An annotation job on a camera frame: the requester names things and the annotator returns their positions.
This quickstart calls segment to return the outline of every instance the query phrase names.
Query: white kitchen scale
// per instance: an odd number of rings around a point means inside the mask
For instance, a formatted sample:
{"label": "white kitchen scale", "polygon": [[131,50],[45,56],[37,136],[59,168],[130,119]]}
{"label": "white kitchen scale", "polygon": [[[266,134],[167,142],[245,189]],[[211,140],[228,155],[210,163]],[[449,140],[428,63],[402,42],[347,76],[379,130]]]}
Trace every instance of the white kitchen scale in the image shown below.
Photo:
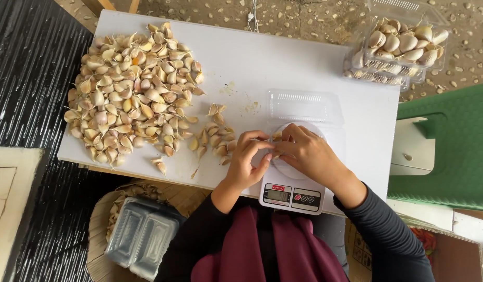
{"label": "white kitchen scale", "polygon": [[[282,131],[290,123],[302,125],[324,138],[344,162],[344,118],[337,95],[271,89],[269,96],[267,132]],[[259,203],[275,209],[317,215],[323,210],[326,190],[283,160],[276,159],[271,161],[263,176]]]}

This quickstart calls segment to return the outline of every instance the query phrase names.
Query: concrete floor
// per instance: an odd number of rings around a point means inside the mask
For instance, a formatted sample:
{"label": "concrete floor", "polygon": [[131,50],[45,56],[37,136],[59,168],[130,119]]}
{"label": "concrete floor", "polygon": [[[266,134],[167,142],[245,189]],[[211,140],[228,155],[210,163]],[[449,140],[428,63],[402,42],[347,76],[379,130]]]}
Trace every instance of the concrete floor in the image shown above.
{"label": "concrete floor", "polygon": [[[95,31],[97,18],[82,0],[56,2]],[[128,10],[130,5],[130,0],[112,2],[117,10]],[[251,0],[141,0],[138,14],[249,30],[251,7]],[[436,0],[435,7],[452,29],[445,46],[445,69],[428,72],[425,83],[413,84],[400,94],[401,101],[483,83],[483,0]],[[352,33],[368,22],[368,8],[362,0],[258,0],[256,11],[261,33],[332,44],[348,43]]]}

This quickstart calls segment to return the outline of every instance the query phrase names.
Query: white tabletop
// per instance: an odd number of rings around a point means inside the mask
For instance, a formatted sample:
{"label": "white tabletop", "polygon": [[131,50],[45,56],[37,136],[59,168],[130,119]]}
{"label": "white tabletop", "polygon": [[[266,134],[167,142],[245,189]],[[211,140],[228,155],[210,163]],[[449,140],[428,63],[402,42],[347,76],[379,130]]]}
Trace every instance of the white tabletop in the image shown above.
{"label": "white tabletop", "polygon": [[[148,23],[159,25],[164,21],[104,10],[95,35],[147,33]],[[386,199],[399,87],[343,78],[342,61],[347,47],[191,22],[170,22],[174,36],[193,50],[205,74],[205,82],[200,87],[208,95],[193,97],[194,106],[186,111],[186,115],[200,118],[190,131],[198,132],[208,121],[204,115],[211,103],[227,106],[223,116],[238,136],[248,130],[266,131],[267,92],[271,88],[334,93],[339,97],[344,116],[346,153],[342,161],[378,196]],[[163,175],[149,161],[158,155],[147,144],[127,155],[125,164],[115,170],[163,180]],[[110,168],[108,164],[92,162],[82,142],[67,134],[63,136],[57,157]],[[185,143],[173,157],[166,158],[165,164],[169,181],[207,189],[215,188],[228,169],[220,166],[219,158],[209,151],[192,179],[198,161],[196,153],[189,151]],[[256,184],[245,189],[243,195],[258,197],[259,191],[260,184]],[[331,193],[326,198],[324,211],[339,212],[332,205]]]}

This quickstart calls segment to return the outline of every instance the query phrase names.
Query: green plastic stool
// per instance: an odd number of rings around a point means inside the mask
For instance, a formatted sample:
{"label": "green plastic stool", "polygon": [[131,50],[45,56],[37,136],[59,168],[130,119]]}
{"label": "green plastic stool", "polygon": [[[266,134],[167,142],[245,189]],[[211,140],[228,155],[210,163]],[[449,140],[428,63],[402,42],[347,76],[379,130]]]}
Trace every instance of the green plastic stool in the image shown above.
{"label": "green plastic stool", "polygon": [[483,84],[405,102],[397,120],[435,138],[434,167],[427,175],[390,176],[390,199],[483,210]]}

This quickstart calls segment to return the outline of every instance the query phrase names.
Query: maroon scarf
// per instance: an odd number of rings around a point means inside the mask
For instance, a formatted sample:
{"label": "maroon scarf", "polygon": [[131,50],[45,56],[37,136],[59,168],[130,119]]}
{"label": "maroon scarf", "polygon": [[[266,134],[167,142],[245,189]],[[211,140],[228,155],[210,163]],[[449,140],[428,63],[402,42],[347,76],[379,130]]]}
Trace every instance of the maroon scarf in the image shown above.
{"label": "maroon scarf", "polygon": [[[265,281],[256,223],[257,211],[251,207],[236,212],[222,250],[200,259],[191,281]],[[272,223],[281,282],[348,281],[332,250],[313,235],[310,220],[273,214]]]}

